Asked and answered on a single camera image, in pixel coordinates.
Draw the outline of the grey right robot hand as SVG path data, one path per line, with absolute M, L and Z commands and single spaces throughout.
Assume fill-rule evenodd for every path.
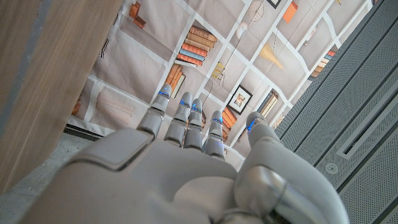
M 240 169 L 224 159 L 222 117 L 201 138 L 199 99 L 185 93 L 163 139 L 164 85 L 135 129 L 116 131 L 72 157 L 22 223 L 348 223 L 329 181 L 287 149 L 257 112 Z

